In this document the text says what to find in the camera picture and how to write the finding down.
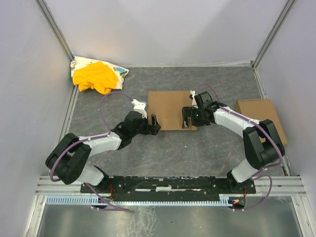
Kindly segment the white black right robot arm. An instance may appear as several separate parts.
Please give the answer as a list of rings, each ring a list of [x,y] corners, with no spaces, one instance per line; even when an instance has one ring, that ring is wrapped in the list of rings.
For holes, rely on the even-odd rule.
[[[243,140],[244,160],[227,173],[225,178],[212,177],[215,192],[243,193],[253,186],[254,180],[263,177],[265,170],[281,165],[284,145],[277,128],[270,119],[257,120],[244,116],[226,104],[213,100],[205,91],[190,91],[190,106],[182,108],[182,127],[222,126]]]

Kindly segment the aluminium front rail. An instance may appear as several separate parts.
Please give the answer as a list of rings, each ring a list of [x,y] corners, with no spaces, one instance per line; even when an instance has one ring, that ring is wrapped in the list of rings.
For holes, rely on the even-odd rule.
[[[268,177],[263,177],[254,181],[255,193],[247,189],[247,196],[263,197],[267,194],[269,186],[271,197],[289,196],[305,197],[306,191],[300,176],[273,176],[270,182]],[[41,176],[36,188],[37,195],[87,195],[92,191],[83,193],[81,182],[75,181],[73,184],[65,185],[62,182],[51,182],[48,176]]]

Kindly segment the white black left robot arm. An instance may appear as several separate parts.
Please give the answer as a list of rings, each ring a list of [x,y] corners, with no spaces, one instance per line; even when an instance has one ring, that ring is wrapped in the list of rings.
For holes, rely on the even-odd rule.
[[[156,115],[152,123],[139,112],[131,111],[115,128],[96,136],[79,137],[66,134],[45,161],[52,182],[69,185],[75,181],[97,186],[106,177],[100,168],[88,166],[87,160],[97,154],[121,150],[141,135],[157,135],[161,126]]]

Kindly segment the white patterned cloth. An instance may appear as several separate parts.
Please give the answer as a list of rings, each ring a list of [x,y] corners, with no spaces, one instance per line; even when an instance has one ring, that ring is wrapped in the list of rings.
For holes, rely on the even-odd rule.
[[[108,66],[116,74],[116,76],[118,77],[118,85],[117,85],[117,87],[122,87],[123,82],[124,82],[124,78],[129,73],[129,69],[126,69],[124,67],[121,67],[121,66],[109,63],[109,62],[96,60],[96,59],[91,59],[91,58],[85,58],[85,57],[76,56],[73,59],[73,61],[70,63],[71,77],[73,77],[74,73],[77,70],[85,68],[85,67],[87,67],[90,64],[98,63],[98,62],[101,62],[104,65]]]

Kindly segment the yellow cloth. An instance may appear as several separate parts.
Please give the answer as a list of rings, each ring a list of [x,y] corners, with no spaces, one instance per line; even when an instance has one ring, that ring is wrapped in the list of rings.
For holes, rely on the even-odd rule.
[[[115,72],[102,62],[92,63],[76,70],[72,80],[73,84],[79,87],[80,92],[92,89],[106,95],[115,89],[122,90]]]

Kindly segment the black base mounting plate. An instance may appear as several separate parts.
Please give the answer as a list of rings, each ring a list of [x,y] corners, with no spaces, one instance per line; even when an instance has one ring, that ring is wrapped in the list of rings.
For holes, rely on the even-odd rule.
[[[168,199],[200,198],[214,195],[244,195],[249,188],[255,193],[254,182],[250,179],[238,183],[232,177],[215,176],[180,176],[180,177],[145,177],[145,176],[109,176],[93,187],[99,194],[113,194],[114,200],[123,197]]]

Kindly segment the brown cardboard box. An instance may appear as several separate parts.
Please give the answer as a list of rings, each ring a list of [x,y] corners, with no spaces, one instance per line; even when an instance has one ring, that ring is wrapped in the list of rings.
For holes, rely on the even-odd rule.
[[[182,108],[190,107],[192,99],[189,91],[149,91],[148,92],[148,116],[154,114],[161,126],[161,131],[196,131],[192,126],[183,128]]]

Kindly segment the left aluminium frame post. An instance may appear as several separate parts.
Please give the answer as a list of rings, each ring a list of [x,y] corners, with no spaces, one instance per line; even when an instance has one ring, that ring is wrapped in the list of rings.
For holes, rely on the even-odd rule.
[[[66,54],[67,58],[72,61],[74,55],[62,33],[60,28],[58,27],[52,12],[50,11],[47,3],[45,0],[35,0],[39,10],[41,11],[42,15],[44,16],[45,20],[47,21],[50,29],[52,30],[53,34],[55,35],[58,43],[60,44],[62,50]]]

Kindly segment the right aluminium frame post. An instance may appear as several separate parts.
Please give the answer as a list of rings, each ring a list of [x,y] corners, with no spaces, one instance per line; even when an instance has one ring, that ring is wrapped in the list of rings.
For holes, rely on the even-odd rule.
[[[288,15],[290,14],[293,6],[295,5],[296,0],[287,0],[285,5],[282,7],[281,12],[279,13],[275,23],[273,24],[271,30],[269,31],[263,45],[261,46],[259,52],[257,53],[256,58],[252,62],[253,70],[256,70],[262,60],[264,59],[267,51],[269,50],[271,44],[273,43],[275,37],[277,36],[278,32],[282,28],[284,22],[286,21]]]

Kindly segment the flat folded cardboard box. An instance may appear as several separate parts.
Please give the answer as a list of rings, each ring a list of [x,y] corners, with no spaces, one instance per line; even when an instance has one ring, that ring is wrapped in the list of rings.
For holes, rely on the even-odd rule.
[[[282,144],[285,147],[288,145],[287,138],[271,99],[238,100],[235,104],[235,111],[252,119],[271,120],[276,126]]]

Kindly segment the aluminium frame post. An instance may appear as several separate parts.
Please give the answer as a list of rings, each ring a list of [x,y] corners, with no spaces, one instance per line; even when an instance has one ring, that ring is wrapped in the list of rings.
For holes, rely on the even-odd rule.
[[[45,20],[47,21],[50,29],[52,30],[53,34],[55,35],[58,43],[60,44],[62,50],[66,54],[67,58],[72,61],[74,55],[62,33],[60,28],[58,27],[52,12],[50,11],[47,3],[45,0],[35,0],[39,10],[41,11],[42,15],[44,16]]]
[[[256,70],[262,60],[264,59],[267,51],[269,50],[271,44],[273,43],[275,37],[277,36],[278,32],[282,28],[284,22],[286,21],[288,15],[290,14],[293,6],[295,5],[296,0],[287,0],[285,5],[282,7],[281,12],[279,13],[275,23],[273,24],[271,30],[269,31],[263,45],[261,46],[259,52],[257,53],[256,58],[252,62],[253,70]]]

